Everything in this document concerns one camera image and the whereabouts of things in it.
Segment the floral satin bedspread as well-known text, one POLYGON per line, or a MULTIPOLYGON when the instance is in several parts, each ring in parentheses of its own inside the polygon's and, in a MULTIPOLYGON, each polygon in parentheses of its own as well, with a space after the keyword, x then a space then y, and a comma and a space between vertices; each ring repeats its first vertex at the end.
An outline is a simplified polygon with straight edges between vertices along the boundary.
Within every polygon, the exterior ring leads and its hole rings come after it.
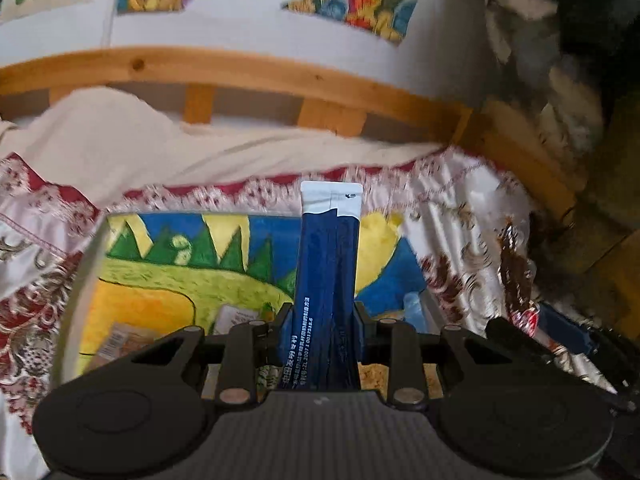
MULTIPOLYGON (((400 166, 344 166, 326 181, 362 186, 362 217, 401 215, 418 257, 433 315, 474 332, 502 315, 498 235, 511 219, 528 240, 532 206, 524 188, 487 162, 445 150, 400 166)), ((147 184, 102 207, 69 185, 43 180, 17 154, 1 163, 1 473, 46 473, 32 414, 51 370, 76 270, 109 214, 200 212, 296 217, 306 174, 232 183, 147 184)))

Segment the white green pouch snack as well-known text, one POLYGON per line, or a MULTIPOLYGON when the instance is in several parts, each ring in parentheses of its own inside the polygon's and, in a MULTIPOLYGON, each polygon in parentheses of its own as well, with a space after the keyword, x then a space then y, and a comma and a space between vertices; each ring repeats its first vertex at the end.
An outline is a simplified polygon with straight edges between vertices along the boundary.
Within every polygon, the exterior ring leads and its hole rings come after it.
POLYGON ((258 320, 258 318, 259 312, 256 310, 223 304, 218 310, 212 326, 210 326, 209 333, 211 335, 227 335, 232 327, 258 320))

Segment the black hanging garment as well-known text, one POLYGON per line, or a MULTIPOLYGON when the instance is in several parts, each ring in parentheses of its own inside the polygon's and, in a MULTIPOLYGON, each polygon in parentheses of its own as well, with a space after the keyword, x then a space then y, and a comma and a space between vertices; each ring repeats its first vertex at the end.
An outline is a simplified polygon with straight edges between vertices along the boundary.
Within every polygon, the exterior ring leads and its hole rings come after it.
POLYGON ((639 101, 639 0, 558 0, 561 46, 577 58, 604 107, 639 101))

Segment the long biscuit bar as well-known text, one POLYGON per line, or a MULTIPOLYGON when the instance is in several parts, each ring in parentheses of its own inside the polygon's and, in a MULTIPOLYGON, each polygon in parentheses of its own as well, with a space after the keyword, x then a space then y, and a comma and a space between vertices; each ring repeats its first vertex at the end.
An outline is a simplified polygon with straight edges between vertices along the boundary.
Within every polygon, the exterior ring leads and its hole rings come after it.
POLYGON ((113 362, 138 351, 160 336, 155 330, 132 326, 124 323, 114 323, 110 332, 93 353, 85 371, 95 370, 109 362, 113 362))

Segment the blue white sachet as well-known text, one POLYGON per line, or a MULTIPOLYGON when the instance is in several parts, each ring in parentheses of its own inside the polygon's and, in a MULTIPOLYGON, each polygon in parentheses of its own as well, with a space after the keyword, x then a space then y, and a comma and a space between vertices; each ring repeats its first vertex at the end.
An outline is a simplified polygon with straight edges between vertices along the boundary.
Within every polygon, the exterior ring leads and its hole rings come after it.
POLYGON ((360 388, 355 282, 362 186, 305 181, 295 298, 285 326, 279 387, 360 388))

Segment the wooden bed frame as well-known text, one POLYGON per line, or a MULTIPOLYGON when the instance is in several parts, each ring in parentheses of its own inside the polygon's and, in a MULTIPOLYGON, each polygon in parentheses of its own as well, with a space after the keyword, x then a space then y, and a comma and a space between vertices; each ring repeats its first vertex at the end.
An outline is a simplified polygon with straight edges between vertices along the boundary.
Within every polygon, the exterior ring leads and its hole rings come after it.
POLYGON ((360 136, 370 116, 396 120, 425 139, 457 145, 518 177, 552 216, 567 226, 563 264, 596 284, 588 304, 629 337, 639 333, 639 116, 616 119, 608 140, 583 164, 555 148, 544 127, 489 100, 482 110, 433 101, 340 70, 286 58, 182 47, 123 47, 79 51, 6 66, 6 96, 48 92, 51 102, 82 88, 143 82, 180 84, 182 117, 213 117, 216 91, 232 88, 300 99, 303 128, 360 136))

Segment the clear-wrapped cracker pack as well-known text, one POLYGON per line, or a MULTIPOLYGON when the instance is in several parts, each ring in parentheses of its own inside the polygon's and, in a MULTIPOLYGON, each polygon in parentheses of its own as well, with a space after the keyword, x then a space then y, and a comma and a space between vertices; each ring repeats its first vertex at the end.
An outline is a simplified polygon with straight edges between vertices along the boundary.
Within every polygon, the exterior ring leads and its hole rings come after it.
MULTIPOLYGON (((388 367, 382 364, 358 364, 360 385, 362 390, 376 390, 386 399, 388 383, 388 367)), ((431 399, 441 399, 444 396, 440 384, 437 366, 435 364, 423 365, 427 383, 428 395, 431 399)))

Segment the cream pillow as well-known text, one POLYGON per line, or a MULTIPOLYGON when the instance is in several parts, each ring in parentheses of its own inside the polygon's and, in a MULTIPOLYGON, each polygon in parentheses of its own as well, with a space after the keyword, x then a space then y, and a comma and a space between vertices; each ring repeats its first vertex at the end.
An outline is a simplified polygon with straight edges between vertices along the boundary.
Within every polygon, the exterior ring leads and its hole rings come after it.
POLYGON ((341 138, 328 130, 189 126, 107 88, 74 91, 23 127, 1 125, 3 156, 20 155, 43 180, 77 188, 99 207, 147 184, 398 166, 438 149, 434 143, 341 138))

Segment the grey tray with colourful liner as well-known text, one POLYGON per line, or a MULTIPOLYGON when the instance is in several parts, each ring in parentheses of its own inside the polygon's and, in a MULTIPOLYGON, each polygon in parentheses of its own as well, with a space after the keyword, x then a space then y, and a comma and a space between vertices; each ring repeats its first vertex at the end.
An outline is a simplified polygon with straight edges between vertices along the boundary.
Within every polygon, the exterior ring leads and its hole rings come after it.
MULTIPOLYGON (((355 299, 372 318, 419 333, 436 322, 401 215, 360 220, 355 299)), ((188 325, 209 334, 223 304, 272 321, 295 296, 300 219, 251 214, 109 214, 81 258, 52 368, 52 384, 85 373, 114 323, 161 336, 188 325)))

